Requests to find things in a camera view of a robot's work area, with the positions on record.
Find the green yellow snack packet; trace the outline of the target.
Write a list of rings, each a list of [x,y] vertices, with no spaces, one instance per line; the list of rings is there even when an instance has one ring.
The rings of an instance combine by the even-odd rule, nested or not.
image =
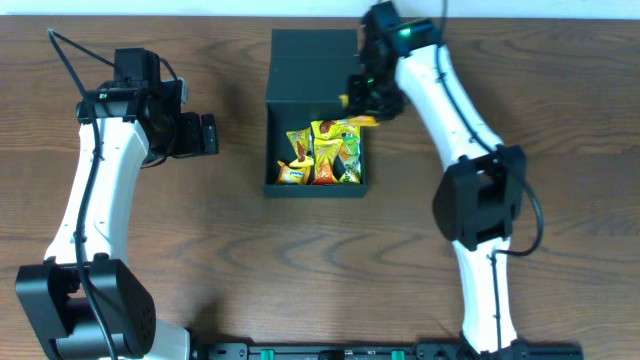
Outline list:
[[[343,133],[343,143],[339,158],[344,167],[340,183],[359,184],[361,182],[360,137],[356,133]]]

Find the black gift box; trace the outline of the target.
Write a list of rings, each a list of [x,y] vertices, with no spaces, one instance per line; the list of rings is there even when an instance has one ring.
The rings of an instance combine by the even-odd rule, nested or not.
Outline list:
[[[266,91],[264,194],[275,198],[360,198],[359,184],[278,185],[278,161],[296,158],[286,133],[308,128],[316,120],[345,117],[340,96],[350,76],[358,74],[358,33],[354,29],[274,29]]]

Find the yellow Le-mond biscuit packet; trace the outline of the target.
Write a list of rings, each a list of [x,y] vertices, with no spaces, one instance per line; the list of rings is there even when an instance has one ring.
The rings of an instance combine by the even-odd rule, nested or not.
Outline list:
[[[345,112],[349,110],[349,97],[347,94],[341,94],[339,99],[342,104],[342,108]],[[377,127],[379,123],[373,116],[369,115],[347,115],[341,123],[351,125],[351,126],[360,126],[360,127]]]

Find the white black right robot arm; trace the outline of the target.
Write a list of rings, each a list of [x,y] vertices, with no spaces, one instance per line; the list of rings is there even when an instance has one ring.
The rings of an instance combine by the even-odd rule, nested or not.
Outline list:
[[[348,110],[391,120],[412,103],[439,153],[443,177],[432,203],[454,249],[464,299],[461,359],[527,353],[511,320],[507,264],[524,195],[526,156],[482,119],[455,73],[444,26],[403,21],[384,3],[361,20],[362,72],[349,81]]]

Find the yellow Julie's peanut butter packet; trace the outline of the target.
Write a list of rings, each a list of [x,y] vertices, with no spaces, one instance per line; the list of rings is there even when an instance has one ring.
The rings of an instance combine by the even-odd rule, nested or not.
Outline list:
[[[286,163],[278,161],[280,167],[276,178],[276,185],[306,185],[311,174],[310,167],[292,168]]]

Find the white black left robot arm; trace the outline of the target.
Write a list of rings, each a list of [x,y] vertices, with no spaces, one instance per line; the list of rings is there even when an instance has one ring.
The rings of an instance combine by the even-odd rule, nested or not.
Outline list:
[[[110,81],[78,103],[80,153],[62,223],[16,294],[50,359],[190,359],[189,331],[156,315],[128,264],[136,182],[148,163],[217,151],[215,119],[185,113],[183,78]]]

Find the yellow Apollo cake packet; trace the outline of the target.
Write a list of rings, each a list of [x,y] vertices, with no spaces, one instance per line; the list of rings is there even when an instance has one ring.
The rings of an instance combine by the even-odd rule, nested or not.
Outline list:
[[[313,137],[311,128],[286,133],[294,153],[295,159],[289,163],[291,168],[305,168],[314,165]]]
[[[313,121],[311,129],[314,137],[321,140],[332,140],[349,134],[360,134],[360,127],[350,123],[347,119]]]

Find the yellow orange snack packet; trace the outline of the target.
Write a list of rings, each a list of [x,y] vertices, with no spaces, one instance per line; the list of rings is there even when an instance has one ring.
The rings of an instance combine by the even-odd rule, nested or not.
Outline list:
[[[314,180],[312,182],[313,185],[332,185],[338,183],[338,180],[336,179],[333,172],[333,165],[342,144],[342,139],[315,139]]]

